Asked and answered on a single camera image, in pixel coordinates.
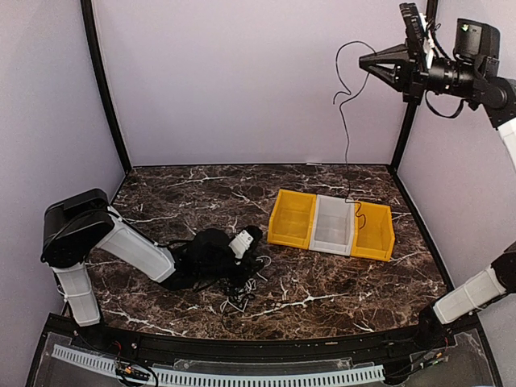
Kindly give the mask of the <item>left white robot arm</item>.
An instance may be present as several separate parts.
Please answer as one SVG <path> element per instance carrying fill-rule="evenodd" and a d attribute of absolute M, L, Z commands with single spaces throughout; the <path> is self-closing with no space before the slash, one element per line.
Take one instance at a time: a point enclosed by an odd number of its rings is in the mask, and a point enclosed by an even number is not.
<path fill-rule="evenodd" d="M 255 226 L 234 236 L 209 228 L 192 239 L 158 243 L 110 206 L 103 190 L 91 189 L 45 210 L 40 260 L 52 269 L 76 324 L 83 327 L 82 338 L 105 352 L 114 335 L 101 324 L 85 266 L 92 250 L 110 253 L 169 291 L 205 289 L 218 281 L 242 289 L 264 267 L 256 255 L 262 237 Z"/>

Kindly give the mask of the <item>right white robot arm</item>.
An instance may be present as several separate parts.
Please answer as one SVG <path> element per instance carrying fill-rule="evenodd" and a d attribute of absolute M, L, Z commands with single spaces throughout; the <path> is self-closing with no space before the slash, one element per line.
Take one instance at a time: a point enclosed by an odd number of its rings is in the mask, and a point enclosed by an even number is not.
<path fill-rule="evenodd" d="M 400 16 L 384 19 L 359 23 L 356 37 L 376 51 L 401 43 Z M 390 164 L 405 107 L 383 82 L 368 82 L 356 103 L 352 163 Z M 483 109 L 442 119 L 420 106 L 397 175 L 428 231 L 427 246 L 437 254 L 443 279 L 452 285 L 462 285 L 515 242 L 515 171 Z M 515 294 L 481 311 L 479 319 L 492 346 L 511 341 Z"/>

